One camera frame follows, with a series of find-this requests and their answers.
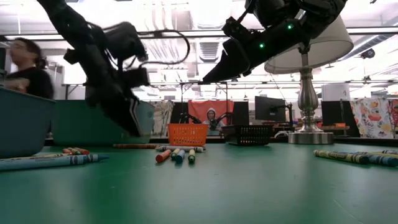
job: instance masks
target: desk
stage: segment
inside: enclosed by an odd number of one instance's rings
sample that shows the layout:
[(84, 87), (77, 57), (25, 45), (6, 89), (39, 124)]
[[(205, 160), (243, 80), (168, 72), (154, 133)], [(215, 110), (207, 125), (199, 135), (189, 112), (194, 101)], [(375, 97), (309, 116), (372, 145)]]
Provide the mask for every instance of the desk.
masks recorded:
[[(0, 173), (4, 224), (396, 223), (397, 169), (314, 157), (314, 149), (376, 151), (335, 144), (264, 147), (208, 144), (176, 166), (154, 150), (117, 150), (85, 166)], [(42, 154), (60, 152), (46, 147)]]

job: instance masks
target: black shirt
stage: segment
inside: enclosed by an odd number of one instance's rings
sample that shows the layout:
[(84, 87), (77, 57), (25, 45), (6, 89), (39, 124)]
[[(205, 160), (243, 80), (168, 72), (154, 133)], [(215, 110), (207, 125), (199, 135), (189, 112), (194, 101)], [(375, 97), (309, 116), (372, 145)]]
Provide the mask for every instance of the black shirt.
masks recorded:
[(18, 78), (26, 78), (30, 81), (26, 93), (46, 99), (54, 98), (54, 87), (50, 75), (46, 71), (32, 67), (14, 72), (6, 77), (8, 80)]

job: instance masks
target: lamp base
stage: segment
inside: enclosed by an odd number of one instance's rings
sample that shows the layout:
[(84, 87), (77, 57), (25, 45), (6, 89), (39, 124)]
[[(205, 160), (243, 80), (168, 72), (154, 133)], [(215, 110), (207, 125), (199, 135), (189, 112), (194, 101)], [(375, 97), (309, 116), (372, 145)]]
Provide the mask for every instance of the lamp base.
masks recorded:
[(333, 133), (290, 133), (290, 144), (333, 144)]

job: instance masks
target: teal bin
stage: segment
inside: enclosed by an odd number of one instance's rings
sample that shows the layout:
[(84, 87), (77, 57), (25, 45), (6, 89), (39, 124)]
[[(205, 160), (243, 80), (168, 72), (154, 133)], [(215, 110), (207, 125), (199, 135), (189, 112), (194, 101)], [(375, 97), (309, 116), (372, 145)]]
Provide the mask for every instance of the teal bin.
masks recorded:
[(140, 102), (136, 109), (143, 137), (132, 137), (84, 100), (59, 100), (52, 122), (54, 144), (58, 146), (112, 146), (147, 144), (154, 127), (154, 107)]
[(0, 159), (43, 149), (55, 101), (0, 88)]

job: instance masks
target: orange basket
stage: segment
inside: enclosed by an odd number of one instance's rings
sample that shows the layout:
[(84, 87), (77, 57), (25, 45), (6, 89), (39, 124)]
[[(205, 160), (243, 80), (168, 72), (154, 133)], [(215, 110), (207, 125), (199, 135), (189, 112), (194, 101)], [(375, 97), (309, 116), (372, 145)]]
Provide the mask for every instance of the orange basket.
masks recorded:
[(204, 146), (207, 124), (169, 124), (169, 143), (172, 146)]

